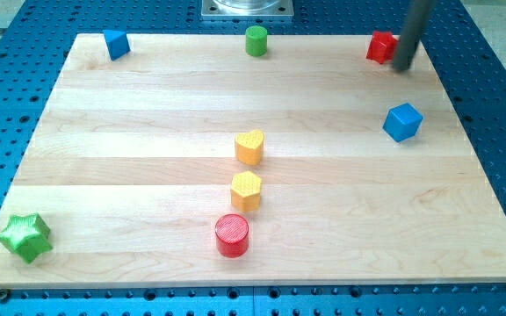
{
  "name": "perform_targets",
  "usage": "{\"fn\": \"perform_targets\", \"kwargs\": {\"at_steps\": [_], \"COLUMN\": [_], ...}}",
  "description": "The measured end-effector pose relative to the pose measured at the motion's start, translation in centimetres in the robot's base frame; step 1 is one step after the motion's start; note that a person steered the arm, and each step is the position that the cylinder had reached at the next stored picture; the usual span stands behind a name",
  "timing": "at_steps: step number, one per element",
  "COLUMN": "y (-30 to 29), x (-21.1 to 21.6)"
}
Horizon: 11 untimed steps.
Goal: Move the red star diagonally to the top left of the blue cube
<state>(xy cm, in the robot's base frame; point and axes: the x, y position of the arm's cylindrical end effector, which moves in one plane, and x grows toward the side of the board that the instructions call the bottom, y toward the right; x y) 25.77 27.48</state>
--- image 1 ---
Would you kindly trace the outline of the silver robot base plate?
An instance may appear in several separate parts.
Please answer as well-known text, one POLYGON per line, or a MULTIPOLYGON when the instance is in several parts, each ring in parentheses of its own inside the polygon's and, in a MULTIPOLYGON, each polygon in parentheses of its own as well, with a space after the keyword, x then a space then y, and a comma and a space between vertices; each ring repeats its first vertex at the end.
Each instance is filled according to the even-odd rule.
POLYGON ((293 0, 202 0, 203 18, 294 16, 293 0))

